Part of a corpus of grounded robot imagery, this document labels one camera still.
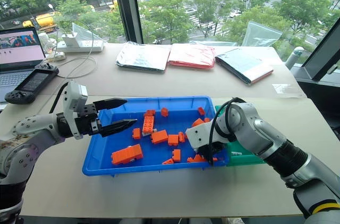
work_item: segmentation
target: orange toy block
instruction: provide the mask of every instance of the orange toy block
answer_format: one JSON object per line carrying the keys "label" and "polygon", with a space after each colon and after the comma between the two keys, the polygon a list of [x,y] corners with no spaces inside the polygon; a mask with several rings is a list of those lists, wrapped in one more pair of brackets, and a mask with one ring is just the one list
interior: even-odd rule
{"label": "orange toy block", "polygon": [[189,163],[194,163],[194,162],[206,162],[206,159],[205,159],[203,156],[201,156],[201,155],[199,155],[199,154],[196,154],[196,156],[195,156],[194,158],[189,157],[189,158],[187,159],[187,162],[189,162]]}
{"label": "orange toy block", "polygon": [[175,149],[172,151],[172,159],[175,162],[181,162],[181,150],[180,149]]}
{"label": "orange toy block", "polygon": [[154,144],[166,142],[168,140],[168,133],[166,130],[161,130],[151,134],[151,142]]}
{"label": "orange toy block", "polygon": [[140,133],[140,128],[134,128],[132,131],[132,138],[133,139],[140,139],[141,138],[141,133]]}
{"label": "orange toy block", "polygon": [[191,125],[191,127],[195,127],[195,126],[200,125],[202,123],[204,123],[204,121],[202,121],[201,118],[198,118],[197,120],[194,121],[194,123]]}
{"label": "orange toy block", "polygon": [[147,110],[147,112],[144,114],[144,117],[145,116],[153,116],[155,115],[156,113],[156,110]]}
{"label": "orange toy block", "polygon": [[178,140],[180,143],[184,143],[185,142],[185,137],[184,137],[184,133],[183,132],[179,132],[178,133]]}
{"label": "orange toy block", "polygon": [[179,135],[169,135],[168,145],[169,146],[177,146],[178,144],[179,144]]}
{"label": "orange toy block", "polygon": [[162,162],[162,165],[173,164],[173,163],[174,163],[173,159],[168,159],[168,160],[165,160],[164,162]]}
{"label": "orange toy block", "polygon": [[200,115],[206,114],[206,112],[204,111],[204,109],[202,107],[198,108],[198,112],[200,113]]}
{"label": "orange toy block", "polygon": [[164,117],[167,117],[169,115],[169,111],[168,109],[166,109],[165,107],[163,107],[161,110],[160,110],[160,114]]}
{"label": "orange toy block", "polygon": [[112,164],[127,164],[134,159],[143,158],[142,148],[140,144],[129,146],[125,149],[115,151],[111,154]]}
{"label": "orange toy block", "polygon": [[154,129],[154,116],[145,116],[143,124],[143,133],[152,133]]}

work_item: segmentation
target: white power strip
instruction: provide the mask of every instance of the white power strip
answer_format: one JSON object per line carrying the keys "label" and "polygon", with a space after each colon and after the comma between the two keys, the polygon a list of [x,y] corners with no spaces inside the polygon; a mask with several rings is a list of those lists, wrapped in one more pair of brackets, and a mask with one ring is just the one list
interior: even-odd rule
{"label": "white power strip", "polygon": [[[78,41],[79,47],[68,47],[64,41],[60,41],[57,45],[57,51],[63,51],[65,53],[88,53],[92,46],[92,40]],[[104,48],[104,41],[93,41],[92,52],[102,51]]]}

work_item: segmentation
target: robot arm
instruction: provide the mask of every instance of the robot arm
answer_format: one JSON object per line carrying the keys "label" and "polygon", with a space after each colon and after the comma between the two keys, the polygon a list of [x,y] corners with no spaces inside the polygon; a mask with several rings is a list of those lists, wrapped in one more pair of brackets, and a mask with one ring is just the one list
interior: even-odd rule
{"label": "robot arm", "polygon": [[186,131],[196,152],[209,160],[225,143],[238,140],[245,149],[271,165],[287,187],[294,189],[294,200],[305,218],[321,211],[339,210],[318,214],[320,217],[313,216],[309,222],[320,221],[318,218],[332,221],[333,215],[337,216],[333,221],[340,220],[340,178],[318,158],[294,146],[281,132],[262,120],[252,104],[230,102],[227,111],[213,123],[214,120]]}
{"label": "robot arm", "polygon": [[0,223],[13,223],[22,205],[22,193],[33,167],[43,151],[74,136],[118,133],[136,119],[124,119],[102,126],[98,110],[116,108],[124,99],[107,99],[86,105],[86,87],[70,81],[64,92],[64,112],[33,115],[18,121],[0,137]]}

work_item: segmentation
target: laptop keyboard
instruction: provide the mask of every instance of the laptop keyboard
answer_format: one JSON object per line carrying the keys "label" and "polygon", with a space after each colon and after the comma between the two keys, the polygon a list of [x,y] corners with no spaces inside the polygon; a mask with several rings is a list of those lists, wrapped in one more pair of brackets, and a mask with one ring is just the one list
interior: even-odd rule
{"label": "laptop keyboard", "polygon": [[19,85],[31,72],[20,74],[2,74],[0,76],[0,87]]}

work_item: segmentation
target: laptop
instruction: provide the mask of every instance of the laptop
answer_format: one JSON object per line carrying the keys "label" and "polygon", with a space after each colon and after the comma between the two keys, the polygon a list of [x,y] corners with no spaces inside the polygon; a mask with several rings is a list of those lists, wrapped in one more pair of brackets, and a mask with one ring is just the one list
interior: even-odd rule
{"label": "laptop", "polygon": [[34,27],[0,30],[0,102],[44,58]]}

